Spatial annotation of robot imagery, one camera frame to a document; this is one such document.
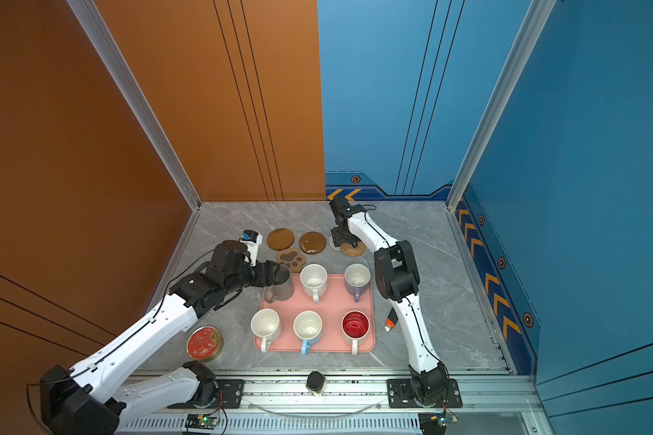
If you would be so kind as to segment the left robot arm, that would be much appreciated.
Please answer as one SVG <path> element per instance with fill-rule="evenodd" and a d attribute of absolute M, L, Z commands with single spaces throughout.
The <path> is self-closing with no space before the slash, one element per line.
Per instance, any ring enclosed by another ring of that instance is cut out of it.
<path fill-rule="evenodd" d="M 266 288 L 290 279 L 288 268 L 260 262 L 259 242 L 226 240 L 209 261 L 180 278 L 140 320 L 99 351 L 65 369 L 54 366 L 38 382 L 39 418 L 52 434 L 113 434 L 127 423 L 179 403 L 211 405 L 216 376 L 201 362 L 126 387 L 124 382 L 151 355 L 207 313 L 247 287 Z"/>

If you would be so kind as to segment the cork paw-shaped coaster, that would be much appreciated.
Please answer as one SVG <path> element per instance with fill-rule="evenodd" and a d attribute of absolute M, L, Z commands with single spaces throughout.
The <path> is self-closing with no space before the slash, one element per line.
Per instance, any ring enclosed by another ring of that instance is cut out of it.
<path fill-rule="evenodd" d="M 287 248 L 277 253 L 279 264 L 286 266 L 292 274 L 299 274 L 307 263 L 307 255 L 299 248 Z"/>

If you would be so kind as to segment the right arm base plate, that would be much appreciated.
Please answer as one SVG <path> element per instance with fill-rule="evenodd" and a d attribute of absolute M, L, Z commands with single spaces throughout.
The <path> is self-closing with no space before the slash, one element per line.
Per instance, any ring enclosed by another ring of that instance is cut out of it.
<path fill-rule="evenodd" d="M 447 408 L 461 409 L 463 404 L 462 395 L 458 382 L 451 379 L 444 396 L 433 405 L 424 405 L 415 400 L 414 390 L 410 379 L 388 379 L 387 398 L 389 407 L 392 409 L 404 408 Z"/>

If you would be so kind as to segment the brown coaster with scratches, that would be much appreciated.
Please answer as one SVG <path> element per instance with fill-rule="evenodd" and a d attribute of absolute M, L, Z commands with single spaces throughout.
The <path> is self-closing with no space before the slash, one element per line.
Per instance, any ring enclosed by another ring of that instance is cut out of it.
<path fill-rule="evenodd" d="M 303 234 L 299 239 L 299 248 L 308 255 L 317 255 L 327 247 L 327 238 L 317 231 Z"/>

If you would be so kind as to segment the woven rattan round coaster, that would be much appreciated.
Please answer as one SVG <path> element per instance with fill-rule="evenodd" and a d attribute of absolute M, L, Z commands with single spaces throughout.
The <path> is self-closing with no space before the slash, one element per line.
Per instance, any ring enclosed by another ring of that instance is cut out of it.
<path fill-rule="evenodd" d="M 339 250 L 348 257 L 360 257 L 366 252 L 366 245 L 362 241 L 353 243 L 343 243 Z"/>

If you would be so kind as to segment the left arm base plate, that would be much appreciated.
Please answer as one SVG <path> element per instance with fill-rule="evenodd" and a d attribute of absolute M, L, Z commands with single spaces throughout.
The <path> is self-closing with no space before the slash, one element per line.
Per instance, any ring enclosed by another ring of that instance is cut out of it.
<path fill-rule="evenodd" d="M 208 400 L 201 398 L 201 393 L 195 393 L 188 402 L 168 406 L 170 410 L 181 409 L 211 409 L 221 407 L 224 410 L 236 410 L 241 407 L 245 381 L 241 379 L 219 379 Z"/>

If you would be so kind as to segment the plain brown round coaster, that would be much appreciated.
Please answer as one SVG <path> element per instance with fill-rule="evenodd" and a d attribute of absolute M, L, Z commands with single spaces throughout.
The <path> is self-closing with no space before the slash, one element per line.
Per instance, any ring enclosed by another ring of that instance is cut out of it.
<path fill-rule="evenodd" d="M 275 251 L 291 248 L 294 241 L 295 235 L 293 231 L 287 228 L 274 229 L 267 237 L 268 246 Z"/>

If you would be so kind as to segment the grey mug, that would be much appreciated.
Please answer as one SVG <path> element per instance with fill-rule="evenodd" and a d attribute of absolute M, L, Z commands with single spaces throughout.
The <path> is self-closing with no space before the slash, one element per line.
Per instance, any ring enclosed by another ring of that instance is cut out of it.
<path fill-rule="evenodd" d="M 292 273 L 289 269 L 281 269 L 275 277 L 274 284 L 264 291 L 264 301 L 273 304 L 276 301 L 287 301 L 295 292 Z"/>

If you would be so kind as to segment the white embroidered round coaster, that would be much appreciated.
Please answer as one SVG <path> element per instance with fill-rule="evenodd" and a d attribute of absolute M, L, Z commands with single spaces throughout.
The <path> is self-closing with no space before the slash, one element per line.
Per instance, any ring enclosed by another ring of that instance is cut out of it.
<path fill-rule="evenodd" d="M 328 236 L 328 244 L 335 250 L 339 250 L 339 246 L 337 246 L 334 242 L 333 237 L 330 235 Z"/>

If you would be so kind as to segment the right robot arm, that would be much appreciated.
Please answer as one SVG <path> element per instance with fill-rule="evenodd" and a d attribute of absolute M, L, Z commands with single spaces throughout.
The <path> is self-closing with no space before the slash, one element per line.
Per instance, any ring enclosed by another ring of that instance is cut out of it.
<path fill-rule="evenodd" d="M 361 242 L 374 255 L 377 290 L 391 304 L 406 340 L 415 400 L 424 407 L 437 405 L 448 391 L 450 375 L 426 328 L 421 277 L 412 245 L 388 235 L 371 219 L 365 206 L 344 196 L 333 197 L 329 206 L 337 224 L 331 230 L 334 243 Z"/>

